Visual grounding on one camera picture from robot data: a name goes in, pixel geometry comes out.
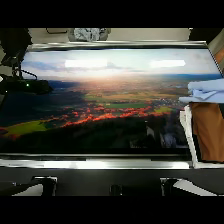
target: white cloth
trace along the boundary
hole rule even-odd
[[[97,41],[100,39],[100,28],[75,28],[74,36],[77,40]]]
[[[224,79],[190,82],[188,89],[192,95],[179,97],[181,102],[224,103]]]

